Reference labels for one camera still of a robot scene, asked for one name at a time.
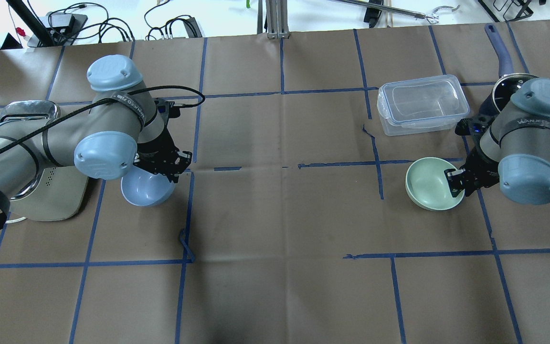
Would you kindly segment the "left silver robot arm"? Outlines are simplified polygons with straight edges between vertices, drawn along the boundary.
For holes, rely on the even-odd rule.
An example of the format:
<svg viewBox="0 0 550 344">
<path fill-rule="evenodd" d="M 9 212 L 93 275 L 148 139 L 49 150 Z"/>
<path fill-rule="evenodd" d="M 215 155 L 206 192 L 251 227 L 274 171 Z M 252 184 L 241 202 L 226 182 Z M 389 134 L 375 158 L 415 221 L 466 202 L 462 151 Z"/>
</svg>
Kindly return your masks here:
<svg viewBox="0 0 550 344">
<path fill-rule="evenodd" d="M 11 199 L 46 168 L 74 166 L 94 179 L 121 179 L 122 192 L 140 188 L 146 201 L 166 200 L 192 161 L 175 146 L 168 121 L 186 105 L 151 96 L 142 73 L 128 56 L 94 61 L 87 80 L 96 92 L 92 104 L 57 119 L 29 115 L 0 120 L 0 230 Z"/>
</svg>

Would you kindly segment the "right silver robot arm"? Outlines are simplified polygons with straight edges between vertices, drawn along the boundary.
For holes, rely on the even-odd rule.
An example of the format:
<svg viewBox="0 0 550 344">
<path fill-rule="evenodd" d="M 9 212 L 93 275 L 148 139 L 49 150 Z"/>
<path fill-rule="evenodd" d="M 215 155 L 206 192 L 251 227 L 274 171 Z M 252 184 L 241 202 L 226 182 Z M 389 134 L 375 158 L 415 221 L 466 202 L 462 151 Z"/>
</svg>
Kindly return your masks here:
<svg viewBox="0 0 550 344">
<path fill-rule="evenodd" d="M 475 146 L 444 171 L 452 197 L 498 185 L 516 203 L 550 203 L 550 79 L 524 81 L 501 111 L 462 119 L 455 133 Z"/>
</svg>

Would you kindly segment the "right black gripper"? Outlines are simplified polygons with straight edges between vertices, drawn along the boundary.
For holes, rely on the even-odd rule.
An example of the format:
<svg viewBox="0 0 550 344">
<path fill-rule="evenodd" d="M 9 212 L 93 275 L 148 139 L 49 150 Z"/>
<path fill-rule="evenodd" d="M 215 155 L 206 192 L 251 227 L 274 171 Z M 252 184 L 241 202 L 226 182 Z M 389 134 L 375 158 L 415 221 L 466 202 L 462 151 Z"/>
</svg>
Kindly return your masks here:
<svg viewBox="0 0 550 344">
<path fill-rule="evenodd" d="M 470 196 L 476 190 L 499 183 L 498 162 L 487 157 L 479 147 L 472 148 L 460 169 L 446 169 L 444 176 L 452 198 Z"/>
</svg>

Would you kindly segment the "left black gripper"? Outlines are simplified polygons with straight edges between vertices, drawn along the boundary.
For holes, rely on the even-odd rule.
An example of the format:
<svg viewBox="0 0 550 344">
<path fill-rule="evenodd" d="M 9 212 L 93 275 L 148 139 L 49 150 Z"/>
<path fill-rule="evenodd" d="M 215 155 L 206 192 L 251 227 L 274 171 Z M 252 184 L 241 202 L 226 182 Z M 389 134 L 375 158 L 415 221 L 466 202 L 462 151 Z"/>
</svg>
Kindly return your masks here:
<svg viewBox="0 0 550 344">
<path fill-rule="evenodd" d="M 154 140 L 138 144 L 133 165 L 152 174 L 162 174 L 171 183 L 178 183 L 179 176 L 189 168 L 192 157 L 192 152 L 179 150 L 169 130 L 164 129 Z"/>
</svg>

